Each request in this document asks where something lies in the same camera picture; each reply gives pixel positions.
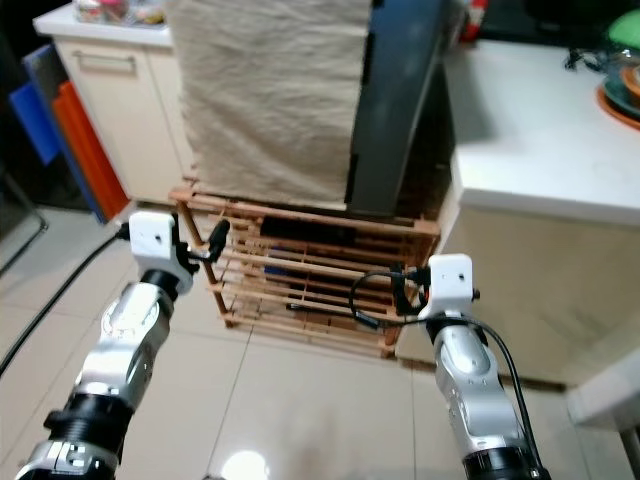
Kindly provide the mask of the wooden slatted crate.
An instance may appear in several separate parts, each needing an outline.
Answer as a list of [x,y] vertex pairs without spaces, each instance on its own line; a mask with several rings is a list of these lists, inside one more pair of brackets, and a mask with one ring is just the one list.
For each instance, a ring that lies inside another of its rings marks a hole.
[[365,273],[425,264],[440,236],[435,221],[346,218],[297,207],[268,206],[212,195],[196,180],[170,192],[197,246],[220,220],[230,221],[227,247],[204,268],[220,319],[230,329],[301,340],[390,358],[401,332],[371,329],[349,306],[375,319],[397,319],[392,283]]

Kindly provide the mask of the cream kitchen cabinet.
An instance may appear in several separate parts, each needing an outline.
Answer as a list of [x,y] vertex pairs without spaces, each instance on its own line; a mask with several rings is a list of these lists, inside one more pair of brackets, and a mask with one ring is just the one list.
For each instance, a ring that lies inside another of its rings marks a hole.
[[[78,22],[65,4],[33,20],[50,37],[84,110],[132,200],[169,204],[184,186],[193,155],[180,115],[180,76],[165,26],[100,26]],[[132,55],[134,76],[79,69],[72,52]]]

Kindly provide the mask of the beige cloth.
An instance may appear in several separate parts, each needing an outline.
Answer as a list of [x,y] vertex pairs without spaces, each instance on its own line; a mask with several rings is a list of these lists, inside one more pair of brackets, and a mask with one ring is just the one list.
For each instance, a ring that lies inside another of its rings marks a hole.
[[371,0],[166,0],[198,178],[343,209]]

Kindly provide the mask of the clear food tray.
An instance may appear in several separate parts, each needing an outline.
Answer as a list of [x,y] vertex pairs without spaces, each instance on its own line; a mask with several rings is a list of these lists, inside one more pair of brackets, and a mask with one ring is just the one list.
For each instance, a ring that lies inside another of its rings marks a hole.
[[131,26],[164,26],[166,15],[160,1],[142,1],[131,4],[127,17]]

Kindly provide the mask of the pink food container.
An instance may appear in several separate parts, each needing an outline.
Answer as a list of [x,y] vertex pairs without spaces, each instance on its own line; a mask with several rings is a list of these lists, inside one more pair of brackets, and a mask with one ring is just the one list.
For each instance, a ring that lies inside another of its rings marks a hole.
[[124,26],[131,18],[129,0],[73,0],[78,22],[100,26]]

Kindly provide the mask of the orange plate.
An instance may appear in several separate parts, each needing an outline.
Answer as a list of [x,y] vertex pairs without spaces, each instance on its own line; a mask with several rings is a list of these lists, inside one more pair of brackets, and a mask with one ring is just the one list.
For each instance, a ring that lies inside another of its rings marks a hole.
[[640,100],[625,86],[602,83],[595,88],[596,105],[626,127],[640,131]]

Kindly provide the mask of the red bottle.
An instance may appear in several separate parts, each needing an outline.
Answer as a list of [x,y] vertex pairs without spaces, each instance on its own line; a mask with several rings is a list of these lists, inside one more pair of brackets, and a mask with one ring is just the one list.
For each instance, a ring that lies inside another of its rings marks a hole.
[[460,44],[474,44],[483,27],[486,9],[490,0],[454,0],[460,9],[457,41]]

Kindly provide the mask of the green lid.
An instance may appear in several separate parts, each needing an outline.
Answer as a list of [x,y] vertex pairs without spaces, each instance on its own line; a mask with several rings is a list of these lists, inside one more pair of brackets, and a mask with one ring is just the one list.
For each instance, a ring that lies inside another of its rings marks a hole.
[[640,8],[614,19],[605,29],[605,44],[609,54],[640,59]]

